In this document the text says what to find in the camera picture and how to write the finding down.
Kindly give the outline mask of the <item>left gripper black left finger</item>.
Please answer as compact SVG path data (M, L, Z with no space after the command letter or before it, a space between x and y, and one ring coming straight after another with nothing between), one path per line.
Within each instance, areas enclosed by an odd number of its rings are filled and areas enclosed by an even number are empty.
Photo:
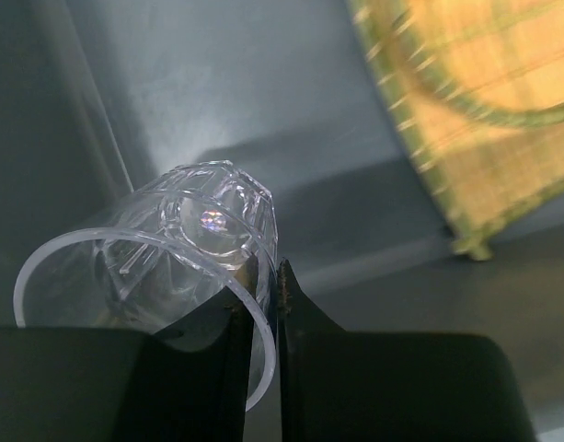
M155 335L0 327L0 441L239 441L253 326L224 287Z

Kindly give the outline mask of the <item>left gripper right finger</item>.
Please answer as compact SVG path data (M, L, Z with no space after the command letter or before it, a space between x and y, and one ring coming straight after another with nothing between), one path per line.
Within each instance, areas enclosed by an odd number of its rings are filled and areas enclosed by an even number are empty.
M278 268L286 441L533 441L511 364L491 339L346 331Z

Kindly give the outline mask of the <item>clear glass cup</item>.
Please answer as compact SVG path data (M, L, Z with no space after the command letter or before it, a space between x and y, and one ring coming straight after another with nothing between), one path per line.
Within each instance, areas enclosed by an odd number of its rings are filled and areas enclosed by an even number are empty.
M247 406L277 362L278 229L270 191L227 160L179 166L38 247L14 288L17 326L162 335L227 288L254 321Z

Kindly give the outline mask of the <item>square woven bamboo mat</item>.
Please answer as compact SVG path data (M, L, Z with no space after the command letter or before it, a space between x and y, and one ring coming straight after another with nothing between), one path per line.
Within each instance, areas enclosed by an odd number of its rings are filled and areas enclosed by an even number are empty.
M564 192L564 123L509 128L458 114L427 93L390 30L391 1L349 9L407 156L454 235L458 254L489 259L489 240Z

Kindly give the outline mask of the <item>round green-rimmed bamboo tray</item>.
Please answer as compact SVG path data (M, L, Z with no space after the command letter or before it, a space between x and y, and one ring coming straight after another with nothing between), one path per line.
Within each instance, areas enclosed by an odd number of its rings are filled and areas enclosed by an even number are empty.
M564 123L564 1L391 1L390 30L422 87L467 118Z

